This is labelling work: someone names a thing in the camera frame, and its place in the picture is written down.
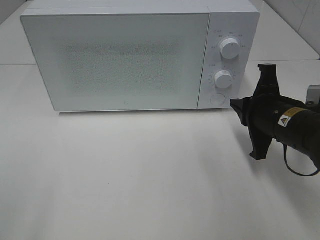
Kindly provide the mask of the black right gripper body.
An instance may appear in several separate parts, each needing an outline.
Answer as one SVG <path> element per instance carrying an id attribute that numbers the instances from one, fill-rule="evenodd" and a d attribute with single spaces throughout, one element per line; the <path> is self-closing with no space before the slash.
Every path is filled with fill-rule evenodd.
<path id="1" fill-rule="evenodd" d="M 253 97 L 231 99 L 230 105 L 238 114 L 241 124 L 248 127 L 253 144 L 267 139 L 287 144 L 297 138 L 292 129 L 278 122 L 287 110 L 295 107 L 303 109 L 304 103 L 301 101 L 264 94 L 256 100 Z"/>

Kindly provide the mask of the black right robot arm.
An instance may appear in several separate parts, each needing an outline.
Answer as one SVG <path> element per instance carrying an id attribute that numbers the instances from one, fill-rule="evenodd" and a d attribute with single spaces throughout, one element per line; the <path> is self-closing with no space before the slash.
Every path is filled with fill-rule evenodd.
<path id="1" fill-rule="evenodd" d="M 260 78 L 252 96 L 231 99 L 230 106 L 248 128 L 255 160 L 267 157 L 272 140 L 309 157 L 320 167 L 320 113 L 307 104 L 281 95 L 277 66 L 259 64 Z"/>

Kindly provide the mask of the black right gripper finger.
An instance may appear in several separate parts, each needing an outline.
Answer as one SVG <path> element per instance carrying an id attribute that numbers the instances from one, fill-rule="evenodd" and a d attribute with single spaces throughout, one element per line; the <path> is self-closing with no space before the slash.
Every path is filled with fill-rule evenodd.
<path id="1" fill-rule="evenodd" d="M 271 97 L 278 99 L 281 94 L 277 78 L 277 65 L 264 63 L 257 67 L 260 71 L 260 78 L 251 98 Z"/>
<path id="2" fill-rule="evenodd" d="M 255 160 L 264 160 L 273 138 L 256 128 L 249 128 L 249 135 L 253 151 L 249 154 Z"/>

